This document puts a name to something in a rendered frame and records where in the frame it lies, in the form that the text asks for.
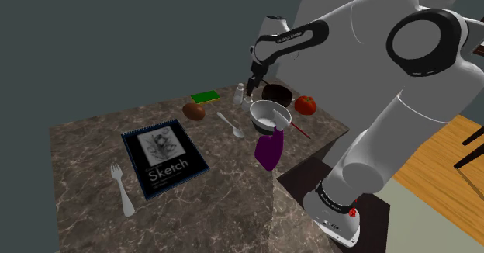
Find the green and yellow sponge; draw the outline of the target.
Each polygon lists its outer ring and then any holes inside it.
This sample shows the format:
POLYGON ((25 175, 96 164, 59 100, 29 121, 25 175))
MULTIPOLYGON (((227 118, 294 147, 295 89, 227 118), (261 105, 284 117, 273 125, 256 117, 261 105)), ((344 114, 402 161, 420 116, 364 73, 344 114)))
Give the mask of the green and yellow sponge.
POLYGON ((191 95, 191 98, 195 104, 202 105, 210 102, 219 101, 220 95, 215 90, 211 90, 208 92, 193 94, 191 95))

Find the black pan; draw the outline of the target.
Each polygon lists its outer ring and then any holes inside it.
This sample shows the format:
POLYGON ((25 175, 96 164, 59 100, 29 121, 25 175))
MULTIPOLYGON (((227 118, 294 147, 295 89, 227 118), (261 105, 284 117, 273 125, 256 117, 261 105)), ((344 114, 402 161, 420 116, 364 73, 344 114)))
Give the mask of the black pan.
POLYGON ((288 88, 282 85, 271 84, 266 81, 264 83, 266 86, 261 93, 262 99, 277 102, 284 107, 290 106, 293 94, 288 88))

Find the red pencil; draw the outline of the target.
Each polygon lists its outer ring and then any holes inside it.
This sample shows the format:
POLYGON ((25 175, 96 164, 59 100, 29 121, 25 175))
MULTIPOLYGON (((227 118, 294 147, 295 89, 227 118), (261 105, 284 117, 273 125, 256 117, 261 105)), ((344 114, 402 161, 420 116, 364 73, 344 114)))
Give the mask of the red pencil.
POLYGON ((299 128, 296 124, 294 124, 293 122, 291 122, 291 125, 293 127, 295 127, 301 134, 303 134, 306 138, 309 138, 311 139, 311 137, 305 132, 303 131, 301 128, 299 128))

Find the black sketch book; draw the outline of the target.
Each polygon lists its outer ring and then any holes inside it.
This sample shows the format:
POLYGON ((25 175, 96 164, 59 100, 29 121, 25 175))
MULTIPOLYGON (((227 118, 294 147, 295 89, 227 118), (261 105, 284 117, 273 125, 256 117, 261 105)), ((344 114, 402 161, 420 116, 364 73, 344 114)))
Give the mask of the black sketch book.
POLYGON ((123 133, 121 138, 147 200, 209 171, 177 119, 123 133))

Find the purple spray bottle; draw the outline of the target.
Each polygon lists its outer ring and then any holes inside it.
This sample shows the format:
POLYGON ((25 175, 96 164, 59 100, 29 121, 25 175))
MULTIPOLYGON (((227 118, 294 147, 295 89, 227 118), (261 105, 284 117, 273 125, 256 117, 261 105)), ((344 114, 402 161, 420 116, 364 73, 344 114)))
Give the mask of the purple spray bottle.
POLYGON ((263 135, 258 139, 254 157, 267 170, 272 171, 278 164, 284 149, 284 129, 290 122, 277 110, 273 109, 275 127, 273 134, 263 135))

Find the grey and white bowl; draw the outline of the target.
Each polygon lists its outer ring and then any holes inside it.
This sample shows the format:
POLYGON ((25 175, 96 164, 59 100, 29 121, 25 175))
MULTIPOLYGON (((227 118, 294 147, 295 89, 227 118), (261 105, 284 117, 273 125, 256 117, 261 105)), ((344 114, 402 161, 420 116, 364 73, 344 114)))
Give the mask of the grey and white bowl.
POLYGON ((258 100, 249 109, 251 121, 256 131, 263 135, 272 135, 275 129, 274 110, 281 113, 289 123, 292 122, 291 113, 281 104, 270 100, 258 100))

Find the white spoon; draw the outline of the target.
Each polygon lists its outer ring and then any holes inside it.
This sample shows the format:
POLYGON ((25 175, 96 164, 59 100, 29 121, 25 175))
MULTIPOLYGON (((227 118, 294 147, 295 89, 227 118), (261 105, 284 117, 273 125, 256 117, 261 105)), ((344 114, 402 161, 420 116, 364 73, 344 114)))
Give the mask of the white spoon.
POLYGON ((229 124, 232 127, 233 135, 238 138, 244 138, 244 133, 242 130, 236 128, 222 113, 217 112, 216 115, 223 120, 225 123, 229 124))

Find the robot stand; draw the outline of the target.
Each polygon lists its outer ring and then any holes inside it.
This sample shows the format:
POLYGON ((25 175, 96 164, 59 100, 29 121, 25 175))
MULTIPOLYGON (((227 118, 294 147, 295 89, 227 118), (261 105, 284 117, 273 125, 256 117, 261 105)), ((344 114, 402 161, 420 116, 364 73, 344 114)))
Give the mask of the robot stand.
MULTIPOLYGON (((302 206, 304 195, 330 171, 330 166, 310 157, 278 177, 278 181, 302 206)), ((390 205, 373 194, 363 194, 358 197, 356 208, 361 218, 358 241, 347 248, 338 239, 329 237, 330 245, 336 253, 386 253, 390 205)))

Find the white fork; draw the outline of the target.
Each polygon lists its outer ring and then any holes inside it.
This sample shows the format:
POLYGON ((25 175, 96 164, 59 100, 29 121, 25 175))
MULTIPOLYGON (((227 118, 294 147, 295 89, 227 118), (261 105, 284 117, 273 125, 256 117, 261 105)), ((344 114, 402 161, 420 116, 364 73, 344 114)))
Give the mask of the white fork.
POLYGON ((119 186, 119 191, 122 199, 123 213, 126 217, 131 217, 132 215, 134 215, 135 209, 123 186, 123 182, 122 182, 123 171, 117 164, 111 164, 110 171, 111 171, 111 176, 117 181, 119 186))

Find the brown egg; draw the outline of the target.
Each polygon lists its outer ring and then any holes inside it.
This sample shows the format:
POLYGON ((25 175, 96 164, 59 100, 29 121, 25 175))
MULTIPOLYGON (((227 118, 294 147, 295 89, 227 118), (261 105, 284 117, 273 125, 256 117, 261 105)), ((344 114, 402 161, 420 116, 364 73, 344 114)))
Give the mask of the brown egg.
POLYGON ((206 111, 197 103, 186 103, 182 107, 183 114, 190 120, 200 121, 206 116, 206 111))

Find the red tomato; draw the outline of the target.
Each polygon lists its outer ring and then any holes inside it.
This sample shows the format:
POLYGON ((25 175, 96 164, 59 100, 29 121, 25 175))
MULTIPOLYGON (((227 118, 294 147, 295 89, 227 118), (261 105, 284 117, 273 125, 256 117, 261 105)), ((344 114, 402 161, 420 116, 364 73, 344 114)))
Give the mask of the red tomato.
POLYGON ((302 115, 313 115, 316 112, 317 106, 311 96, 300 96, 294 103, 296 112, 302 115))

